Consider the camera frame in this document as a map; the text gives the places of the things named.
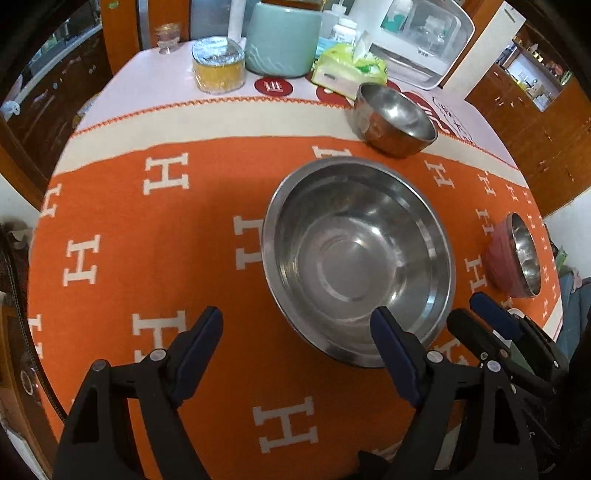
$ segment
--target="small metal bowl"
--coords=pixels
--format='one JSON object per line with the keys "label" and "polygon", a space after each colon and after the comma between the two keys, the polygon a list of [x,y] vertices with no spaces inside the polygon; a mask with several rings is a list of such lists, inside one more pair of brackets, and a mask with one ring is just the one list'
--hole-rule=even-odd
{"label": "small metal bowl", "polygon": [[510,213],[495,226],[485,254],[486,270],[497,287],[515,298],[540,293],[540,260],[523,219]]}
{"label": "small metal bowl", "polygon": [[423,109],[384,85],[361,84],[353,115],[365,140],[395,158],[414,155],[437,139]]}

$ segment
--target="white wall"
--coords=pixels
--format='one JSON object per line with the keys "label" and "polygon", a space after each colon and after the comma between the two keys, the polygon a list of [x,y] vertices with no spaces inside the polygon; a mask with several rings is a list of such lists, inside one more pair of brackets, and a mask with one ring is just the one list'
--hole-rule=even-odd
{"label": "white wall", "polygon": [[34,228],[39,212],[0,175],[0,223],[21,220]]}
{"label": "white wall", "polygon": [[548,215],[552,241],[568,253],[566,263],[579,269],[581,276],[591,277],[591,189],[586,190],[568,205]]}
{"label": "white wall", "polygon": [[524,23],[525,17],[503,2],[443,89],[466,98]]}

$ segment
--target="pink bowl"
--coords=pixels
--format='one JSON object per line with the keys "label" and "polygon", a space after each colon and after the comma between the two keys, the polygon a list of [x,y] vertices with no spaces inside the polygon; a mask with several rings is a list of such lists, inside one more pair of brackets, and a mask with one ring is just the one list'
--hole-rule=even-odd
{"label": "pink bowl", "polygon": [[509,296],[530,298],[540,293],[534,240],[517,213],[510,213],[495,226],[484,262],[493,283]]}

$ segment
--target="orange tablecloth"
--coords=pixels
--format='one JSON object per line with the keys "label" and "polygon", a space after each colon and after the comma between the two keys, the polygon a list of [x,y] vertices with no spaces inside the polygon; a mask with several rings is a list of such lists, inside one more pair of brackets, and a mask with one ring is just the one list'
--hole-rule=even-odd
{"label": "orange tablecloth", "polygon": [[[429,198],[453,246],[454,307],[483,290],[555,334],[557,276],[521,173],[446,134],[423,153],[390,160],[359,140],[348,114],[346,106],[291,98],[194,100],[70,140],[35,238],[28,309],[66,408],[92,361],[138,361],[211,304],[225,331],[180,414],[213,479],[328,480],[351,473],[359,449],[392,452],[413,411],[387,373],[343,365],[302,340],[262,270],[258,234],[274,190],[297,167],[333,155],[382,162]],[[529,223],[541,258],[535,299],[507,298],[482,265],[492,226],[510,211]],[[474,361],[446,330],[434,346],[452,361]],[[155,478],[136,404],[132,417]]]}

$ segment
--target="yellow container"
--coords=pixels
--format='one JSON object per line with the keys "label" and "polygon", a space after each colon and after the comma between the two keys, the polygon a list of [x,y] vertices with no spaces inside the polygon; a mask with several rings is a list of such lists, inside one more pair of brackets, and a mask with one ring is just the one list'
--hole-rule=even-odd
{"label": "yellow container", "polygon": [[228,93],[244,85],[244,51],[226,37],[197,40],[191,50],[199,88],[207,93]]}

